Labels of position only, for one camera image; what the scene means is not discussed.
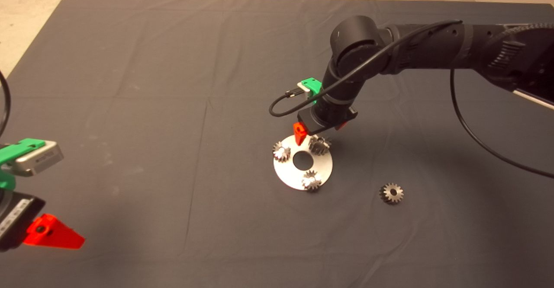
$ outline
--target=metal plate with hole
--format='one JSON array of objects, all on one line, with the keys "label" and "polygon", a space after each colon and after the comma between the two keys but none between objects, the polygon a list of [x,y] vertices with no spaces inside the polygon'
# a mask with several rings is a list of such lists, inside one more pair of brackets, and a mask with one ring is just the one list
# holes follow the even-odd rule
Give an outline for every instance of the metal plate with hole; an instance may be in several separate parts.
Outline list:
[{"label": "metal plate with hole", "polygon": [[331,152],[327,152],[324,155],[317,156],[310,152],[310,138],[306,138],[304,142],[298,146],[295,141],[294,135],[285,138],[282,142],[283,147],[290,148],[290,158],[286,162],[278,162],[273,160],[273,167],[275,167],[275,172],[277,176],[283,181],[286,185],[293,189],[300,191],[306,191],[302,184],[303,176],[306,174],[307,170],[298,169],[293,162],[293,157],[298,152],[307,152],[313,159],[313,165],[308,170],[313,170],[317,172],[319,179],[321,180],[321,185],[331,176],[333,170],[333,159],[331,157]]}]

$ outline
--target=green 3d-printed bracket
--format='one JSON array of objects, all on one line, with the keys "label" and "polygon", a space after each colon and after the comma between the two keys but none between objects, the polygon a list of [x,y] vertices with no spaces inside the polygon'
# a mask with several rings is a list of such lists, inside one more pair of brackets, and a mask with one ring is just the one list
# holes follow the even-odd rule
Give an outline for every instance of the green 3d-printed bracket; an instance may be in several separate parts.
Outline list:
[{"label": "green 3d-printed bracket", "polygon": [[304,79],[300,83],[310,90],[310,93],[308,94],[308,98],[312,97],[313,95],[317,95],[321,91],[321,81],[318,81],[313,77]]},{"label": "green 3d-printed bracket", "polygon": [[[10,144],[4,148],[0,148],[0,166],[32,152],[37,148],[43,147],[45,144],[44,140],[28,138],[17,142],[17,144]],[[0,170],[0,188],[14,190],[16,188],[15,176]]]}]

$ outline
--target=gear on plate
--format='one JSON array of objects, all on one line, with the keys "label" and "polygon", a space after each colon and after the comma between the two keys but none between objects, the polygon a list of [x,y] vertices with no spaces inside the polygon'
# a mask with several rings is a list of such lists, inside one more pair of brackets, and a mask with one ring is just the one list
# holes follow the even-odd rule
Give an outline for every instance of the gear on plate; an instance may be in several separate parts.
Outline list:
[{"label": "gear on plate", "polygon": [[273,158],[278,162],[286,162],[290,158],[290,148],[284,147],[281,142],[273,145]]},{"label": "gear on plate", "polygon": [[379,195],[388,204],[397,204],[404,198],[404,190],[394,183],[385,184],[380,190]]},{"label": "gear on plate", "polygon": [[320,138],[317,136],[312,136],[310,138],[310,152],[316,155],[324,155],[329,152],[329,148],[331,147],[331,143],[329,141],[326,141],[324,138]]},{"label": "gear on plate", "polygon": [[323,183],[319,180],[319,177],[316,176],[317,172],[313,170],[308,170],[302,178],[302,186],[306,191],[313,192],[319,189]]}]

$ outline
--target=gray cloth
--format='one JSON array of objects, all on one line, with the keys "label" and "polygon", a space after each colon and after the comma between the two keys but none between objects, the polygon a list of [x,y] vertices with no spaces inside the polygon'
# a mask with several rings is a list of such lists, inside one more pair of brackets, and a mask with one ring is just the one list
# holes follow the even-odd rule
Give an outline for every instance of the gray cloth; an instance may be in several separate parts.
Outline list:
[{"label": "gray cloth", "polygon": [[[17,190],[87,241],[1,254],[2,288],[552,287],[554,181],[469,138],[447,71],[368,81],[320,192],[277,178],[270,149],[296,118],[267,107],[322,78],[330,32],[357,14],[554,20],[530,4],[62,0],[10,76],[3,140],[59,142],[65,160]],[[554,170],[552,111],[472,71],[457,88],[490,146]],[[405,189],[400,205],[379,199],[387,182]]]}]

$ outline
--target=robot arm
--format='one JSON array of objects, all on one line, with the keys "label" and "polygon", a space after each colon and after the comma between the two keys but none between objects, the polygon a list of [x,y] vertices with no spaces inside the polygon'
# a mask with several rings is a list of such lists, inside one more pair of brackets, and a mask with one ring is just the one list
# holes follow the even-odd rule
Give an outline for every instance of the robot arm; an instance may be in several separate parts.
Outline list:
[{"label": "robot arm", "polygon": [[[390,43],[424,25],[377,28],[366,16],[341,22],[331,34],[325,89]],[[358,114],[352,103],[365,81],[404,69],[474,69],[500,88],[554,109],[554,24],[450,24],[413,36],[298,112],[307,134],[340,127]]]}]

